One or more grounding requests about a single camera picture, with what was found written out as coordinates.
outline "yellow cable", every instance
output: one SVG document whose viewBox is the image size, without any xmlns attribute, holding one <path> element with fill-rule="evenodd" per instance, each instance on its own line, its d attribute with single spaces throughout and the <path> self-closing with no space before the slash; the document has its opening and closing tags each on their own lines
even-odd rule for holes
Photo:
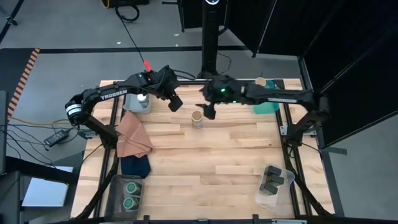
<svg viewBox="0 0 398 224">
<path fill-rule="evenodd" d="M 102 6 L 105 7 L 105 9 L 109 9 L 109 0 L 108 0 L 108 5 L 105 6 L 103 0 L 99 0 L 99 2 L 101 3 Z"/>
<path fill-rule="evenodd" d="M 31 125 L 40 125 L 40 126 L 43 126 L 43 125 L 64 125 L 64 124 L 68 124 L 68 125 L 70 125 L 70 123 L 57 123 L 57 122 L 52 122 L 52 123 L 35 123 L 35 122 L 30 122 L 30 121 L 25 121 L 25 120 L 23 120 L 23 119 L 19 119 L 19 118 L 13 118 L 13 117 L 8 117 L 9 119 L 14 119 L 14 120 L 16 120 L 16 121 L 20 121 L 20 122 L 22 122 L 22 123 L 26 123 L 26 124 L 31 124 Z"/>
</svg>

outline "teal container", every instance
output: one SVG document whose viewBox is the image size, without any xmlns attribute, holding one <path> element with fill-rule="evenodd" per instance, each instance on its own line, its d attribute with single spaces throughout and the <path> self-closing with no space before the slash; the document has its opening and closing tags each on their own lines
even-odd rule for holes
<svg viewBox="0 0 398 224">
<path fill-rule="evenodd" d="M 264 88 L 269 88 L 275 90 L 275 84 L 271 80 L 266 80 L 266 85 Z M 260 105 L 254 105 L 254 113 L 256 114 L 272 114 L 279 110 L 278 103 L 262 103 Z"/>
</svg>

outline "cup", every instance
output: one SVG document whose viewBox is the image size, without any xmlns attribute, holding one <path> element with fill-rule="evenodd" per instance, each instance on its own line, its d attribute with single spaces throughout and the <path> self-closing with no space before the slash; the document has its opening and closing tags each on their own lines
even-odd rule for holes
<svg viewBox="0 0 398 224">
<path fill-rule="evenodd" d="M 131 211 L 131 210 L 135 210 L 138 208 L 138 200 L 136 198 L 125 198 L 123 201 L 123 207 L 127 210 L 127 211 Z"/>
<path fill-rule="evenodd" d="M 265 86 L 267 84 L 267 80 L 265 78 L 256 78 L 254 81 L 255 84 L 260 85 L 260 86 Z"/>
<path fill-rule="evenodd" d="M 140 188 L 139 188 L 138 184 L 136 184 L 134 182 L 130 182 L 130 183 L 126 184 L 126 191 L 129 194 L 138 195 L 140 192 Z"/>
<path fill-rule="evenodd" d="M 192 127 L 197 129 L 203 127 L 203 116 L 200 111 L 192 113 Z"/>
</svg>

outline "clear plastic container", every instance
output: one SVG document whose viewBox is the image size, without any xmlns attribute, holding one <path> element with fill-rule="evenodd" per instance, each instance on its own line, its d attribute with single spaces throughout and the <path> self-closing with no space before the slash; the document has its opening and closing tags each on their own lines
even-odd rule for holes
<svg viewBox="0 0 398 224">
<path fill-rule="evenodd" d="M 146 97 L 146 102 L 140 103 L 137 95 L 127 94 L 123 109 L 131 111 L 134 114 L 150 114 L 152 110 L 152 97 L 150 95 L 146 95 Z"/>
<path fill-rule="evenodd" d="M 144 181 L 135 175 L 115 175 L 109 186 L 105 220 L 107 222 L 135 221 L 141 210 Z"/>
<path fill-rule="evenodd" d="M 277 193 L 264 193 L 264 184 L 267 182 L 267 174 L 266 171 L 270 167 L 276 167 L 281 170 L 280 176 L 284 179 L 284 183 L 282 185 L 277 186 Z M 290 185 L 294 181 L 294 174 L 291 171 L 285 170 L 278 166 L 269 164 L 263 172 L 261 182 L 259 184 L 259 190 L 256 192 L 255 201 L 261 207 L 271 210 L 279 215 L 288 215 L 291 213 L 292 202 L 290 200 Z"/>
<path fill-rule="evenodd" d="M 272 80 L 266 80 L 266 85 L 264 88 L 268 89 L 275 89 L 275 84 L 274 81 Z M 260 105 L 254 105 L 254 112 L 256 114 L 272 114 L 275 113 L 279 109 L 279 104 L 278 103 L 262 103 Z"/>
</svg>

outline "navy blue cloth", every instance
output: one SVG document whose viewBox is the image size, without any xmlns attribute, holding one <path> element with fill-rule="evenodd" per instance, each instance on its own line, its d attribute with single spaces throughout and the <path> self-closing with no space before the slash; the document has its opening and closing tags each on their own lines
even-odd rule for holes
<svg viewBox="0 0 398 224">
<path fill-rule="evenodd" d="M 127 156 L 122 157 L 120 160 L 123 175 L 137 175 L 144 179 L 150 173 L 150 164 L 147 155 L 141 158 Z"/>
</svg>

